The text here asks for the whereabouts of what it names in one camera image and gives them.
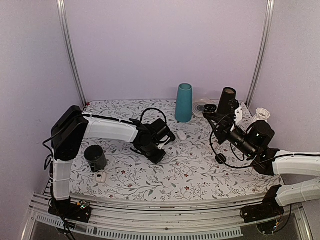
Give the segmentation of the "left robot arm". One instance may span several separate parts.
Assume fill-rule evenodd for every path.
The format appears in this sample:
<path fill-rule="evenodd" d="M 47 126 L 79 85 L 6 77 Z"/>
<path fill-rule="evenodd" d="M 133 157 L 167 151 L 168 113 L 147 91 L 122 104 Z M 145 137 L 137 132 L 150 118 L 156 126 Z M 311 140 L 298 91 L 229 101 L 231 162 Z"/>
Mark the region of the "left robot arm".
<path fill-rule="evenodd" d="M 159 118 L 143 124 L 141 119 L 123 120 L 84 112 L 71 106 L 51 129 L 51 136 L 42 144 L 51 145 L 49 159 L 52 166 L 52 195 L 55 209 L 63 216 L 74 213 L 70 199 L 70 179 L 73 160 L 77 157 L 84 139 L 118 140 L 133 144 L 133 152 L 158 164 L 166 152 L 163 146 L 174 142 L 175 135 L 167 119 Z"/>

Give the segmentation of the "black gold-trimmed earbud charging case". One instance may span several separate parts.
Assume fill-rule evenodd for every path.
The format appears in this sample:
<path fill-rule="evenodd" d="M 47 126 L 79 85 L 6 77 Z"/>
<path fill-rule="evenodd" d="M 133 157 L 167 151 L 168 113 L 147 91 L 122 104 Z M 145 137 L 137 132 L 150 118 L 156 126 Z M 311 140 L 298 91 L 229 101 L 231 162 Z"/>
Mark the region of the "black gold-trimmed earbud charging case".
<path fill-rule="evenodd" d="M 212 114 L 212 113 L 215 113 L 216 110 L 217 110 L 217 106 L 215 104 L 205 104 L 203 113 Z"/>

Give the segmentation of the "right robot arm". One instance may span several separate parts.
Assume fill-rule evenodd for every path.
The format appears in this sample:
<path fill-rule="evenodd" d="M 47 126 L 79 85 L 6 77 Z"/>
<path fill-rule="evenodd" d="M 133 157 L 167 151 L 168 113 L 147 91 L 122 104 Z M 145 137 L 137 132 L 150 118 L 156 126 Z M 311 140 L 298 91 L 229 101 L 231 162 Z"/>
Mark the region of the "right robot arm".
<path fill-rule="evenodd" d="M 205 111 L 203 116 L 212 127 L 212 135 L 218 144 L 228 141 L 251 162 L 250 167 L 261 175 L 306 175 L 313 179 L 292 184 L 271 187 L 259 206 L 262 218 L 269 218 L 278 207 L 294 203 L 309 202 L 320 198 L 320 155 L 319 153 L 298 153 L 270 148 L 275 135 L 264 120 L 252 123 L 247 131 L 236 126 L 235 114 L 221 116 L 214 111 Z"/>

